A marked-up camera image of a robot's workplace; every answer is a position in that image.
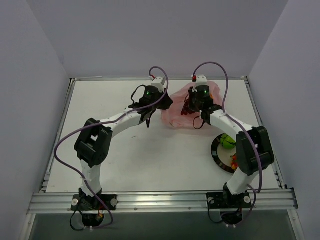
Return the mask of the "pink floral plastic bag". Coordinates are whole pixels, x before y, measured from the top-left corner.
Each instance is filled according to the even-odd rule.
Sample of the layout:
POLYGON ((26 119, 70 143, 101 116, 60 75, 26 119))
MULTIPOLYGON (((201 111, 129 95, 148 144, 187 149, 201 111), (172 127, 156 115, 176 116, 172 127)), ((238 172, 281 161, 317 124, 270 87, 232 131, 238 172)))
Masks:
POLYGON ((214 106, 211 109, 200 110, 191 115, 181 115, 185 100, 189 98, 188 90, 195 86, 195 83, 191 82, 170 96, 173 104, 169 109, 161 112, 162 123, 173 128, 194 128, 196 130, 201 129, 205 123, 210 124, 210 115, 216 110, 223 109, 223 99, 220 96, 220 88, 215 82, 208 81, 207 85, 210 87, 210 93, 214 96, 214 106))

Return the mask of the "green fake fruit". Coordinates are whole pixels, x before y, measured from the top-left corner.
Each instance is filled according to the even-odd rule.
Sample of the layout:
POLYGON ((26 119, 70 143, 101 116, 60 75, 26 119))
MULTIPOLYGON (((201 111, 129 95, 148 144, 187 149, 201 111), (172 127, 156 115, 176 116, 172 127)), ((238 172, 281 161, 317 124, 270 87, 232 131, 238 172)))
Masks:
POLYGON ((236 147, 236 141, 233 140, 229 135, 225 133, 222 134, 220 137, 220 144, 226 150, 232 150, 233 148, 236 147))

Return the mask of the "fake strawberry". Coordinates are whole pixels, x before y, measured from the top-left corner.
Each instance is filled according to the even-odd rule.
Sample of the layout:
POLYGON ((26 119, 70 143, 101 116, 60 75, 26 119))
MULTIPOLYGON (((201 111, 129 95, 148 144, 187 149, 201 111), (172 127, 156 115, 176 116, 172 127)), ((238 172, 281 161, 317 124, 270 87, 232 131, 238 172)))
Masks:
POLYGON ((231 156, 231 163, 230 163, 230 165, 231 165, 231 169, 232 169, 233 171, 236 171, 236 170, 237 170, 238 164, 237 164, 237 156, 236 156, 235 154, 231 156))

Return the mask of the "dark red fake grapes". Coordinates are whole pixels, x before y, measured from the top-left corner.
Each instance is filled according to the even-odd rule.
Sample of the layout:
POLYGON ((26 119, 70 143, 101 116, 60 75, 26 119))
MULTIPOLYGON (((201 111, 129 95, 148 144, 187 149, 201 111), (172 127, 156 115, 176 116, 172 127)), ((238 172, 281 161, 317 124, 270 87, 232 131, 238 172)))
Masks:
POLYGON ((184 105, 181 110, 182 116, 192 115, 198 112, 198 109, 194 105, 194 103, 188 98, 184 101, 184 105))

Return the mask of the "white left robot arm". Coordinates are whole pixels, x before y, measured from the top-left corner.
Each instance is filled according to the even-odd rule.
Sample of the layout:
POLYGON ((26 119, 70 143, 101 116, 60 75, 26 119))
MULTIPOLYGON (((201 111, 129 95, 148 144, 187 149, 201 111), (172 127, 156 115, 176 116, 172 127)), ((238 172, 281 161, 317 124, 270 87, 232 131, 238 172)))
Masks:
POLYGON ((79 194, 83 197, 83 204, 90 210, 100 206, 102 192, 100 182, 101 165, 107 158, 113 138, 125 130, 139 126, 150 119, 156 110, 167 110, 173 104, 165 88, 161 92, 154 85, 144 88, 143 96, 138 102, 132 103, 123 112, 105 119, 106 124, 97 125, 100 120, 90 118, 74 145, 81 164, 82 179, 79 194))

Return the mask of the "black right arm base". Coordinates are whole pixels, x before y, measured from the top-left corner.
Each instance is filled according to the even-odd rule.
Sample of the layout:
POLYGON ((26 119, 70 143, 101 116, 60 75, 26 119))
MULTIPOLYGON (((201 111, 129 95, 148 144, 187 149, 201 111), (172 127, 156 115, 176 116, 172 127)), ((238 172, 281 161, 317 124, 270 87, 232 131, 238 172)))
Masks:
POLYGON ((222 192, 207 192, 207 215, 209 220, 216 224, 225 224, 226 227, 236 228, 252 212, 257 200, 254 191, 254 199, 251 200, 247 190, 243 193, 232 195, 225 183, 222 192), (213 220, 211 210, 220 210, 220 220, 213 220))

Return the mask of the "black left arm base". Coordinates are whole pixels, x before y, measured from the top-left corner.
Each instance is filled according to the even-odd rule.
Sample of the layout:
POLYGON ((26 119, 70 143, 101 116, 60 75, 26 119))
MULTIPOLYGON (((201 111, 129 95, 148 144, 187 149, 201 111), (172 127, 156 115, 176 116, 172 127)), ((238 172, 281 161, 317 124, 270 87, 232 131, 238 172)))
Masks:
POLYGON ((86 228, 90 230, 102 229, 111 226, 114 223, 114 217, 111 211, 117 209, 118 196, 116 194, 97 193, 97 196, 87 196, 81 189, 75 194, 71 201, 70 210, 73 212, 69 225, 73 231, 82 232, 86 228), (73 218, 79 213, 81 216, 82 226, 74 226, 73 218))

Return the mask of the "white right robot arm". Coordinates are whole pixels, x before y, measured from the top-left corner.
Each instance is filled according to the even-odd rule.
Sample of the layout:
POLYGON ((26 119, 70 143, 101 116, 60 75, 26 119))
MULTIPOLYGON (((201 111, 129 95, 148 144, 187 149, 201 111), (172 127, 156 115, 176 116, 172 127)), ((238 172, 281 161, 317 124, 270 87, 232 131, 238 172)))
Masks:
POLYGON ((188 91, 188 107, 199 113, 204 123, 217 127, 236 143, 237 170, 226 183, 222 193, 223 203, 234 206, 240 201, 240 194, 247 190, 253 180, 259 177, 258 189, 263 186, 263 170, 275 161, 268 131, 265 127, 255 127, 227 113, 225 106, 214 103, 207 83, 196 84, 188 91))

